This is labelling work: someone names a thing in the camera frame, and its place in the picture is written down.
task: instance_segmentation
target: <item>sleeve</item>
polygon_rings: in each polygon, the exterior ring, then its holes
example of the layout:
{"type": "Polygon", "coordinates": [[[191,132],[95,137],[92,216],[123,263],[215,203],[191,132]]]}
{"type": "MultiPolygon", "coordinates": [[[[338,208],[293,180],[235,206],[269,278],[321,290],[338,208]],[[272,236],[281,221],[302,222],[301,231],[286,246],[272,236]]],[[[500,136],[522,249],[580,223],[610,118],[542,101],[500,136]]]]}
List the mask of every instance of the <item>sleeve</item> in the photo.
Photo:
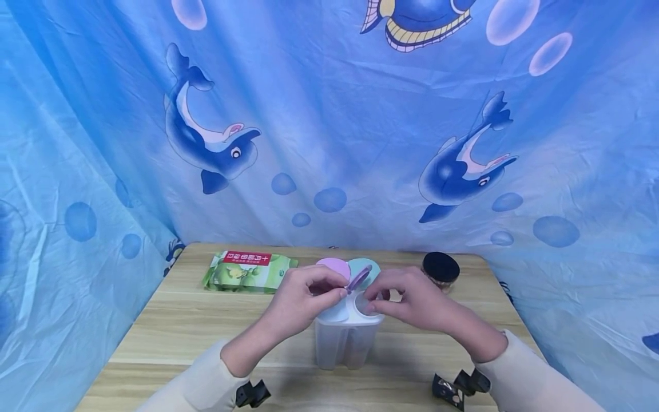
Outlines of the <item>sleeve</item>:
{"type": "Polygon", "coordinates": [[[219,354],[228,341],[219,341],[183,373],[150,397],[138,412],[230,412],[236,390],[249,381],[236,378],[219,354]]]}
{"type": "Polygon", "coordinates": [[[492,385],[490,394],[505,412],[605,412],[556,369],[536,356],[510,331],[504,331],[508,348],[476,369],[492,385]]]}

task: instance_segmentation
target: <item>snack package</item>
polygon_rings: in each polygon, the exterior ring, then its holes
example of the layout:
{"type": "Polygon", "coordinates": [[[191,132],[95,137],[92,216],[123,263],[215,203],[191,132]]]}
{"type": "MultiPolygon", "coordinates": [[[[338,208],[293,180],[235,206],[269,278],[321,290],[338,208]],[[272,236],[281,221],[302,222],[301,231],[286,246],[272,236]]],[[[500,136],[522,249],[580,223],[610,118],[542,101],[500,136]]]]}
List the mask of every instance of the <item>snack package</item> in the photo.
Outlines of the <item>snack package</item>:
{"type": "Polygon", "coordinates": [[[272,294],[281,279],[299,262],[280,254],[225,250],[213,256],[204,276],[204,289],[272,294]]]}

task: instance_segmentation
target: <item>black metal clip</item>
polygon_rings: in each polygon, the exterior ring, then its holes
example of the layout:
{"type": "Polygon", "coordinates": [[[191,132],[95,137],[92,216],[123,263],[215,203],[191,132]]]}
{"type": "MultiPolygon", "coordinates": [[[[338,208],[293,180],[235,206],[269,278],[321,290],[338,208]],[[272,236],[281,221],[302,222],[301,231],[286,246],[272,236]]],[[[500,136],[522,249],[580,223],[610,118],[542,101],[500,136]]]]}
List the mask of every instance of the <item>black metal clip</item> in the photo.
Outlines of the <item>black metal clip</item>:
{"type": "Polygon", "coordinates": [[[453,383],[435,374],[432,380],[432,395],[465,412],[465,396],[474,396],[476,392],[486,394],[490,391],[490,386],[490,380],[476,369],[471,376],[461,370],[453,383]]]}
{"type": "Polygon", "coordinates": [[[270,392],[262,379],[256,386],[252,386],[251,382],[247,382],[236,390],[236,406],[243,407],[249,405],[252,408],[259,407],[269,397],[270,392]]]}

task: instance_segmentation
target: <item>wooden table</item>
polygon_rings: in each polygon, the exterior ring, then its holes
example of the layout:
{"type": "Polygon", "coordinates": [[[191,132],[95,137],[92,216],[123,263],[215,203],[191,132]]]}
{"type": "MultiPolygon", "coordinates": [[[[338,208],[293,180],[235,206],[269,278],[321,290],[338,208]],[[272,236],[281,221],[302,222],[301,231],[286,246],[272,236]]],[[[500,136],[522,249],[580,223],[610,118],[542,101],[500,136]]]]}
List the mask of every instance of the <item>wooden table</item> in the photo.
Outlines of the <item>wooden table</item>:
{"type": "MultiPolygon", "coordinates": [[[[189,245],[99,374],[79,412],[134,411],[158,388],[186,369],[222,337],[233,337],[257,319],[271,296],[205,291],[201,279],[212,256],[222,250],[274,252],[299,258],[300,265],[324,257],[367,257],[382,269],[419,265],[423,254],[341,249],[189,245]]],[[[507,328],[540,354],[509,299],[483,259],[454,256],[461,275],[451,296],[498,328],[507,328]]],[[[313,326],[274,349],[252,374],[264,379],[272,397],[259,411],[437,412],[454,409],[434,399],[435,373],[453,380],[473,364],[464,349],[443,334],[417,330],[386,318],[360,370],[315,365],[313,326]]],[[[467,400],[467,411],[495,412],[489,395],[467,400]]]]}

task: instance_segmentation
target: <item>blue curtain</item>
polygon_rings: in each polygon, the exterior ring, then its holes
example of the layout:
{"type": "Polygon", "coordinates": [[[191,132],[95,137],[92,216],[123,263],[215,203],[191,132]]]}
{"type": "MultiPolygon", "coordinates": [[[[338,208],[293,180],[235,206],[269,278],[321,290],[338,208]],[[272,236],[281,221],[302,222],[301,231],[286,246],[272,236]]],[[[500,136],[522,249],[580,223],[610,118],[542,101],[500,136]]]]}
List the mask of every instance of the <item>blue curtain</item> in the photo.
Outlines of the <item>blue curtain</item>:
{"type": "Polygon", "coordinates": [[[0,7],[7,410],[72,410],[193,241],[479,254],[554,367],[655,406],[655,2],[0,7]]]}

